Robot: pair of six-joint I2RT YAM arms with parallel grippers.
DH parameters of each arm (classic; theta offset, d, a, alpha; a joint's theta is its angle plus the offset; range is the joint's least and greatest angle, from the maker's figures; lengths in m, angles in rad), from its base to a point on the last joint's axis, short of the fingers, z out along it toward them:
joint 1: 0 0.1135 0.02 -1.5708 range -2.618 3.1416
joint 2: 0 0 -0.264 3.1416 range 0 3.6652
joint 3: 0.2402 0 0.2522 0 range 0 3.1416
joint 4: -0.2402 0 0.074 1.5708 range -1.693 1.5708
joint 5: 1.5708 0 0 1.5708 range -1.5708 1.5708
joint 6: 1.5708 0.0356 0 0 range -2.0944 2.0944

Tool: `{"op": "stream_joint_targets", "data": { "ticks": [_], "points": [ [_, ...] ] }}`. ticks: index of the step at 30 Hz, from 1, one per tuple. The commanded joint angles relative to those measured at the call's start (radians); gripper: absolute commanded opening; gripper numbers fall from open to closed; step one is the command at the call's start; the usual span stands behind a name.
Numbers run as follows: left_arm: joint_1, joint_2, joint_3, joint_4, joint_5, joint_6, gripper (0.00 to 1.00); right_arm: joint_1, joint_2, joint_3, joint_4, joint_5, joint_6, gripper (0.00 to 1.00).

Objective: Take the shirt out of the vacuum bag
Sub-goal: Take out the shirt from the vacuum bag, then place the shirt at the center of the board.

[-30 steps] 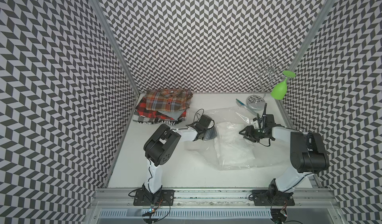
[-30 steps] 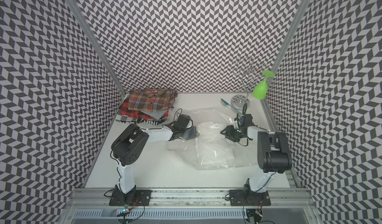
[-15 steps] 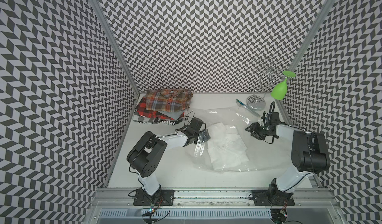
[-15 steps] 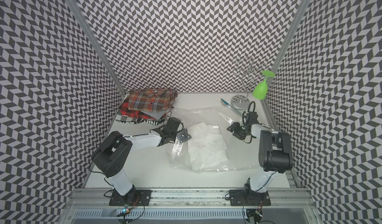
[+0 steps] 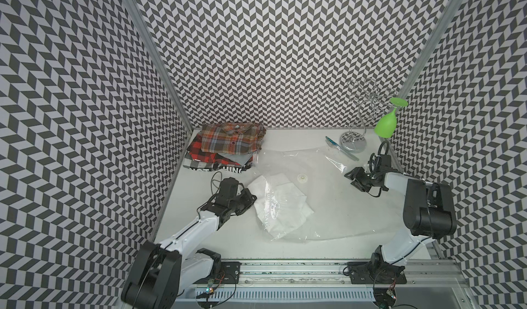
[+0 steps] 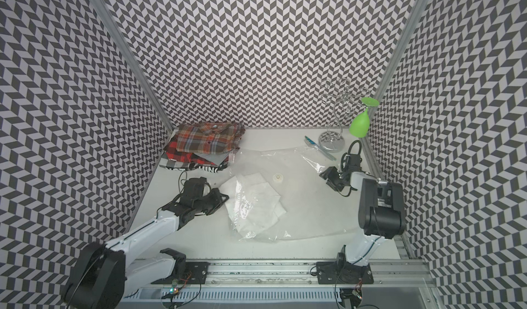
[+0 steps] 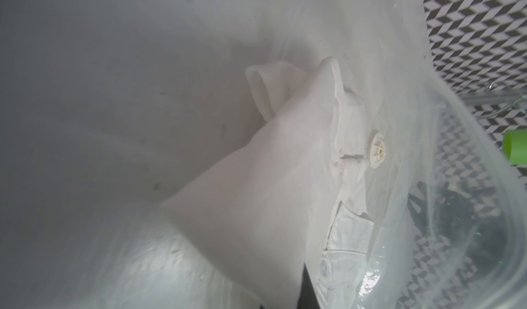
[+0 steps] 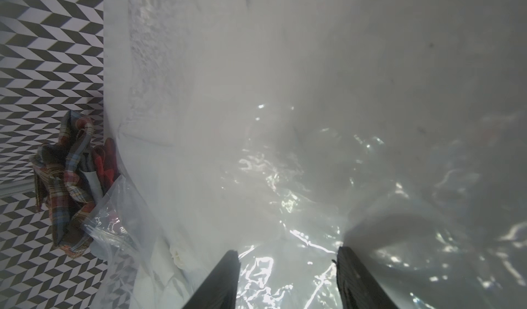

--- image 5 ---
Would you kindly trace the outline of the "grey cloth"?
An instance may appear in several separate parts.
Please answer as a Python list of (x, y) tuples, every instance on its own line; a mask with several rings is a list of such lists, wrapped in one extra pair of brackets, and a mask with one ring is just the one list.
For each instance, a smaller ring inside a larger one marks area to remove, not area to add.
[(242, 166), (245, 166), (253, 157), (253, 153), (250, 152), (250, 153), (247, 153), (247, 154), (242, 154), (242, 155), (233, 155), (233, 154), (219, 154), (219, 156), (221, 156), (222, 158), (225, 158), (225, 159), (228, 159), (232, 162), (235, 162), (235, 163), (238, 163)]

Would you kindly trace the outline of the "black white plaid shirt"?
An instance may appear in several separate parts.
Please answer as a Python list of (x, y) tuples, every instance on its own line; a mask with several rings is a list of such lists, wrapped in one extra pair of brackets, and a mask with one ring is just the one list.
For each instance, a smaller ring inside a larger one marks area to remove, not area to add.
[(202, 172), (217, 172), (226, 170), (229, 172), (240, 174), (241, 172), (245, 172), (251, 169), (253, 167), (253, 161), (249, 160), (244, 166), (224, 165), (221, 163), (205, 163), (193, 160), (191, 158), (191, 155), (189, 153), (186, 153), (183, 159), (183, 167), (189, 170), (196, 170)]

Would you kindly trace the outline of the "clear plastic vacuum bag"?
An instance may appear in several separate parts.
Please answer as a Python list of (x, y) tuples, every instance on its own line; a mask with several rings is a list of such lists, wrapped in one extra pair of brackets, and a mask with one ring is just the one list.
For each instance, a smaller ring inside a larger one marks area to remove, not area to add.
[(280, 238), (291, 242), (333, 240), (396, 232), (403, 225), (403, 196), (376, 189), (361, 192), (344, 175), (355, 162), (328, 147), (301, 151), (261, 151), (256, 178), (285, 174), (307, 196), (314, 214), (295, 232)]

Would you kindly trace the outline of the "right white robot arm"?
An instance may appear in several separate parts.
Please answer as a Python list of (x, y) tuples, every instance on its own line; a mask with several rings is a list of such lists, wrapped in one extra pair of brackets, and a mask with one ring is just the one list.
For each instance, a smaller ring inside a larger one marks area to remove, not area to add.
[(431, 183), (394, 169), (366, 172), (356, 167), (344, 175), (361, 192), (371, 188), (403, 195), (403, 228), (388, 243), (380, 245), (366, 265), (370, 273), (401, 273), (421, 245), (451, 236), (457, 228), (452, 189), (445, 183)]

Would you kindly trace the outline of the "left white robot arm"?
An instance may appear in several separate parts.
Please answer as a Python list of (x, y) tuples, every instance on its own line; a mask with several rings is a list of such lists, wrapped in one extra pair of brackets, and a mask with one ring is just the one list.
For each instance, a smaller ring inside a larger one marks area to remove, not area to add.
[(123, 285), (121, 301), (132, 308), (171, 308), (187, 287), (217, 276), (221, 255), (199, 246), (256, 200), (247, 188), (222, 185), (197, 209), (198, 216), (188, 226), (160, 243), (142, 244)]

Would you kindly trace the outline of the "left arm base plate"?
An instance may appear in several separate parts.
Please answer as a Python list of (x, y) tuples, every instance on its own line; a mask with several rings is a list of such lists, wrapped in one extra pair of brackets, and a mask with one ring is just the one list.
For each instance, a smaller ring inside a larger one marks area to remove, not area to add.
[(221, 284), (238, 284), (240, 279), (241, 262), (222, 261), (221, 264), (215, 264), (208, 276), (196, 281), (195, 284), (207, 284), (210, 280), (215, 283), (222, 281)]

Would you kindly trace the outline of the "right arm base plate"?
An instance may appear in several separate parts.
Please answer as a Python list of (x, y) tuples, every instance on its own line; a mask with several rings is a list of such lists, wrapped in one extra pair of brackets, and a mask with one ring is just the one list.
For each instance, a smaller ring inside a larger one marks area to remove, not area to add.
[(407, 284), (404, 266), (372, 262), (348, 262), (344, 272), (350, 277), (352, 284)]

